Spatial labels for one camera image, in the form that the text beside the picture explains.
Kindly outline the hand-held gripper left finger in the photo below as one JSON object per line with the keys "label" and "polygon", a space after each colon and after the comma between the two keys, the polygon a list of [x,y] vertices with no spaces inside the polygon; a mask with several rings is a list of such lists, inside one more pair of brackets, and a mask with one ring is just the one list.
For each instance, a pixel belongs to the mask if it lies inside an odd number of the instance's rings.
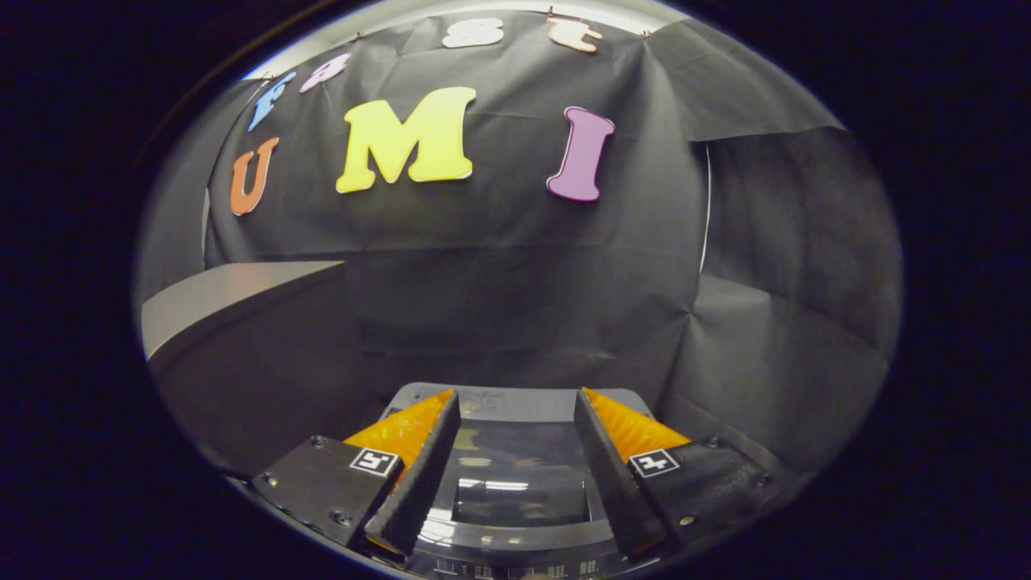
{"label": "hand-held gripper left finger", "polygon": [[314,434],[253,478],[255,493],[333,544],[409,557],[461,427],[453,389],[345,440]]}

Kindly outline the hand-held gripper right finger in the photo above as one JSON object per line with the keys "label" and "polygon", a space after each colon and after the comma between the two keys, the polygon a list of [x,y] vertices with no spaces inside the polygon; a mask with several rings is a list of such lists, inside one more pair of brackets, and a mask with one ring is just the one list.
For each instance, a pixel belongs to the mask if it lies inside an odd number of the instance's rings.
{"label": "hand-held gripper right finger", "polygon": [[577,393],[573,422],[630,561],[710,549],[776,502],[777,478],[744,452],[696,443],[600,391]]}

